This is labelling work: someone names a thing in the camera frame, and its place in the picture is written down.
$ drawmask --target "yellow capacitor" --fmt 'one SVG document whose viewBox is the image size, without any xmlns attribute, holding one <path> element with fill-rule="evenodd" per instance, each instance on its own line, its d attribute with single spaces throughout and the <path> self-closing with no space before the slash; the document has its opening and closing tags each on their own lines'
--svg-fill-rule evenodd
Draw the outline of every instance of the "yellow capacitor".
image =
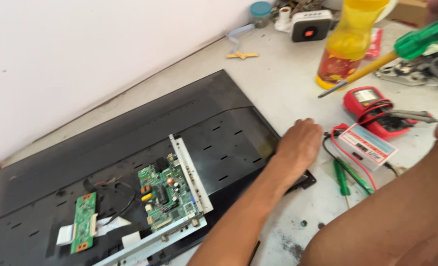
<svg viewBox="0 0 438 266">
<path fill-rule="evenodd" d="M 153 195 L 151 193 L 148 193 L 147 195 L 142 197 L 142 201 L 149 201 L 153 198 Z"/>
</svg>

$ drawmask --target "white table surface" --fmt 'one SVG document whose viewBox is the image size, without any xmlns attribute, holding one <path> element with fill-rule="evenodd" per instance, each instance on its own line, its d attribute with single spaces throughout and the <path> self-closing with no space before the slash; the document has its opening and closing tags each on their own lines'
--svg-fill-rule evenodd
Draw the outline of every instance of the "white table surface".
<svg viewBox="0 0 438 266">
<path fill-rule="evenodd" d="M 376 27 L 384 29 L 382 54 L 391 51 L 394 41 L 411 30 L 385 20 Z M 244 33 L 239 40 L 239 51 L 257 52 L 260 56 L 246 60 L 226 59 L 225 55 L 234 44 L 228 39 L 219 40 L 39 139 L 8 158 L 4 165 L 55 145 L 220 69 L 227 71 L 280 135 L 299 118 L 314 118 L 326 131 L 340 123 L 354 123 L 342 106 L 345 91 L 317 99 L 323 90 L 315 83 L 315 75 L 326 40 L 292 43 L 287 34 L 275 31 L 272 25 Z M 379 80 L 373 75 L 360 79 L 350 87 L 367 85 L 378 88 L 398 109 L 426 110 L 438 118 L 436 87 L 406 87 Z M 392 139 L 390 142 L 399 148 L 399 152 L 391 162 L 402 168 L 413 166 L 431 148 L 435 127 L 436 124 L 418 123 L 407 134 Z M 300 251 L 319 230 L 318 223 L 327 224 L 346 211 L 345 199 L 332 177 L 330 162 L 330 156 L 321 150 L 317 162 L 310 168 L 317 183 L 307 190 L 299 188 L 279 202 L 262 229 L 262 245 L 253 259 L 253 266 L 296 265 Z M 383 186 L 394 176 L 389 170 L 381 168 L 374 173 L 374 178 L 378 186 Z M 356 185 L 351 186 L 351 193 L 352 205 L 365 197 Z M 302 227 L 302 220 L 306 220 L 308 226 Z M 193 248 L 181 254 L 171 261 L 171 265 L 186 265 L 195 250 Z"/>
</svg>

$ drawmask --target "plastic bottle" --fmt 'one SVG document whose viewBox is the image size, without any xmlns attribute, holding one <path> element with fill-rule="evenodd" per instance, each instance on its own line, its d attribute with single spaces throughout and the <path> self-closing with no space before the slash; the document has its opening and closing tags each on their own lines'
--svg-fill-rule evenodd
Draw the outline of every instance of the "plastic bottle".
<svg viewBox="0 0 438 266">
<path fill-rule="evenodd" d="M 342 18 L 327 40 L 316 82 L 330 89 L 351 75 L 370 45 L 372 27 L 389 0 L 344 0 Z"/>
</svg>

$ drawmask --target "cardboard box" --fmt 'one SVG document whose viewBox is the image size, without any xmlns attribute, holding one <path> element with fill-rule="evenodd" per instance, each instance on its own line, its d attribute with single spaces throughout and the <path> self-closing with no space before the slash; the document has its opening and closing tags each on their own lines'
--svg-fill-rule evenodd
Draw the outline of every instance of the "cardboard box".
<svg viewBox="0 0 438 266">
<path fill-rule="evenodd" d="M 421 28 L 426 25 L 427 3 L 422 0 L 399 0 L 388 19 Z"/>
</svg>

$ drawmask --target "white tester box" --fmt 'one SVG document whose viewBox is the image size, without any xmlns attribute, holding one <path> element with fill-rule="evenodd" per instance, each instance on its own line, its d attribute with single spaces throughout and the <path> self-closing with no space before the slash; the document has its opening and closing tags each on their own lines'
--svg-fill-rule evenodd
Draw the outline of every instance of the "white tester box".
<svg viewBox="0 0 438 266">
<path fill-rule="evenodd" d="M 384 164 L 398 149 L 359 124 L 342 132 L 337 144 L 362 165 L 374 171 Z"/>
</svg>

